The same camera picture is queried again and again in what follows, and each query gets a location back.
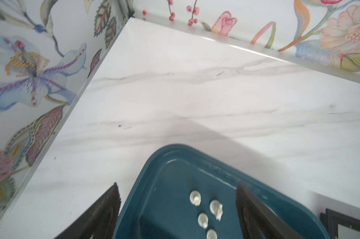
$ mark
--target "blue flower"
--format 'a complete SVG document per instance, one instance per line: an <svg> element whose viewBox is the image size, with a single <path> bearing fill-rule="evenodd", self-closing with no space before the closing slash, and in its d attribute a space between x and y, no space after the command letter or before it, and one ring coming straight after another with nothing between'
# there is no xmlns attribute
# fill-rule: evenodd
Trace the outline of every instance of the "blue flower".
<svg viewBox="0 0 360 239"><path fill-rule="evenodd" d="M0 84L0 112L16 103L37 107L42 98L59 94L71 104L76 94L65 88L67 76L76 74L86 61L86 44L69 51L56 66L46 69L49 60L39 54L38 48L21 37L0 36L0 64L8 75L25 77L13 83Z"/></svg>

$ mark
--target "blue berry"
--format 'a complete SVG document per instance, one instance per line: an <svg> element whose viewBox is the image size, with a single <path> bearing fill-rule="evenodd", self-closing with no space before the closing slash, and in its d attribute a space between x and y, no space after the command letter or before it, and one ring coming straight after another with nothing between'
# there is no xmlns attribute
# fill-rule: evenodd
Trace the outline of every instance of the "blue berry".
<svg viewBox="0 0 360 239"><path fill-rule="evenodd" d="M38 24L38 25L36 25L35 27L34 27L34 30L36 31L36 32L38 32L38 33L43 33L43 30L44 30L45 28L42 26L42 25L40 25L40 24Z"/></svg>

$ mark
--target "floral wallpaper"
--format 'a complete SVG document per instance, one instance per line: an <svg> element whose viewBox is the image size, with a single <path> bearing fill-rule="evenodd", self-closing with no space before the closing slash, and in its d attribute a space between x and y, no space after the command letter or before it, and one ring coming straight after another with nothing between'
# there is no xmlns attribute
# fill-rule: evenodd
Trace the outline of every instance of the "floral wallpaper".
<svg viewBox="0 0 360 239"><path fill-rule="evenodd" d="M360 0L135 0L134 9L360 74Z"/></svg>
<svg viewBox="0 0 360 239"><path fill-rule="evenodd" d="M0 217L128 19L116 0L0 0Z"/></svg>

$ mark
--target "teal tray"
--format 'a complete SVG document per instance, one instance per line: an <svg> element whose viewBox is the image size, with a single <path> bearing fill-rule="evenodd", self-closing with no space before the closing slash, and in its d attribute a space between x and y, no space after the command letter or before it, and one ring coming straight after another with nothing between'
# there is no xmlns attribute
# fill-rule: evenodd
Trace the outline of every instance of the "teal tray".
<svg viewBox="0 0 360 239"><path fill-rule="evenodd" d="M248 187L304 238L330 239L322 223L306 207L186 145L168 145L149 157L119 214L114 238L202 239L213 228L220 239L241 239L235 205L239 184ZM189 200L193 190L201 193L198 207ZM213 199L223 204L221 221L209 210ZM197 223L201 212L209 218L206 230Z"/></svg>

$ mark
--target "tabletop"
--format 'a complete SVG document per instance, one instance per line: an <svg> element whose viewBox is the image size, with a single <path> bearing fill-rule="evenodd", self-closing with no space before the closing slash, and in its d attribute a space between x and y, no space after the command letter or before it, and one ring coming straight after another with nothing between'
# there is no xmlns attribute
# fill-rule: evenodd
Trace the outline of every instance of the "tabletop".
<svg viewBox="0 0 360 239"><path fill-rule="evenodd" d="M131 18L0 229L54 238L183 143L360 219L360 84Z"/></svg>

